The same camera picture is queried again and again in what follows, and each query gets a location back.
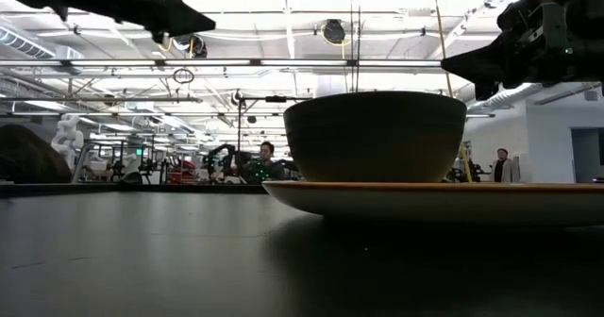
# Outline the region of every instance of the beige plate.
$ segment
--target beige plate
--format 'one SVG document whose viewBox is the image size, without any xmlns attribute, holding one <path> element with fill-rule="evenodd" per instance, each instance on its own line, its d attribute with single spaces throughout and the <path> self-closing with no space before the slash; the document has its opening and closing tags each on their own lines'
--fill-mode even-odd
<svg viewBox="0 0 604 317">
<path fill-rule="evenodd" d="M 604 225 L 604 186 L 271 181 L 292 208 L 334 217 L 503 226 Z"/>
</svg>

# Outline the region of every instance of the dark table surface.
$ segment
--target dark table surface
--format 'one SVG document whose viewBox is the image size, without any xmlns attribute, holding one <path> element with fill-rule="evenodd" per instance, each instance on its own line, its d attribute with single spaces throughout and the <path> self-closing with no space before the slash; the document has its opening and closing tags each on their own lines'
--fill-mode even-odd
<svg viewBox="0 0 604 317">
<path fill-rule="evenodd" d="M 604 230 L 325 220 L 262 194 L 0 199 L 0 316 L 603 316 Z"/>
</svg>

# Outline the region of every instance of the man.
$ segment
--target man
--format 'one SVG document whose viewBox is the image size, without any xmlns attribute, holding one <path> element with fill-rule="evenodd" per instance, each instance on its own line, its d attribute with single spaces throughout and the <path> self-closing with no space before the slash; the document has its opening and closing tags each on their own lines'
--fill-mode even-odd
<svg viewBox="0 0 604 317">
<path fill-rule="evenodd" d="M 263 142 L 260 145 L 260 162 L 268 172 L 266 180 L 283 180 L 285 179 L 285 171 L 279 164 L 273 163 L 271 158 L 275 153 L 275 147 L 270 142 Z"/>
<path fill-rule="evenodd" d="M 513 160 L 508 159 L 508 150 L 499 148 L 497 160 L 491 165 L 490 181 L 499 183 L 520 182 L 520 169 Z"/>
</svg>

